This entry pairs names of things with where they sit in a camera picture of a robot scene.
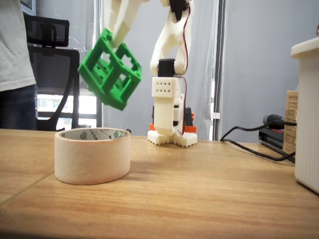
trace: cardboard box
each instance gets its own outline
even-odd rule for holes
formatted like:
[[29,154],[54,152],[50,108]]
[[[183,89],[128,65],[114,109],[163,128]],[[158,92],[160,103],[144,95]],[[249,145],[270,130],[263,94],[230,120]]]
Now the cardboard box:
[[[286,117],[285,121],[297,122],[298,91],[287,91]],[[297,127],[285,126],[283,151],[287,154],[296,151]]]

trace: black chair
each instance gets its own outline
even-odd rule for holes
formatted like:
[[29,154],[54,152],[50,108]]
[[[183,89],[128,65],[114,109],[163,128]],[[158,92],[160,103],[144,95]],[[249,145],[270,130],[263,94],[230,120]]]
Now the black chair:
[[[79,73],[80,54],[77,50],[61,49],[67,47],[69,40],[69,21],[46,17],[24,15],[30,61],[37,83],[38,94],[63,95],[55,112],[38,112],[37,130],[57,131],[59,118],[72,118],[72,128],[79,121]],[[73,95],[72,113],[63,113],[69,96]]]

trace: jeans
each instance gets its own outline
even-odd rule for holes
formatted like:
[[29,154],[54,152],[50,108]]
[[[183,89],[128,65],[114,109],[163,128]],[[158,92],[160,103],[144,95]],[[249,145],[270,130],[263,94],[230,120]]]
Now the jeans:
[[34,85],[0,92],[0,128],[36,130]]

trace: gray t-shirt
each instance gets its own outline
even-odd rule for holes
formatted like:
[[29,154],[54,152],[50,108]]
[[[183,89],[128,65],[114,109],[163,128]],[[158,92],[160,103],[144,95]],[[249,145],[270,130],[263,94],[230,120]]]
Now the gray t-shirt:
[[19,0],[0,0],[0,91],[35,84]]

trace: white robotic arm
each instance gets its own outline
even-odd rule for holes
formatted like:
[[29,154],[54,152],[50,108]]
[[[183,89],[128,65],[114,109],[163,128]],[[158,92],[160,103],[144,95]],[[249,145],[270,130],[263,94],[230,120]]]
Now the white robotic arm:
[[[114,48],[124,41],[141,4],[146,1],[149,0],[103,0],[103,28],[113,32]],[[186,93],[184,95],[181,91],[181,76],[188,68],[194,0],[160,1],[164,7],[169,6],[170,11],[150,64],[154,75],[152,96],[155,98],[155,130],[148,132],[148,140],[154,144],[173,142],[187,147],[197,143],[194,132],[184,131]],[[175,46],[176,59],[167,59]]]
[[139,8],[149,0],[102,0],[103,29],[113,33],[113,47],[117,48],[129,33]]

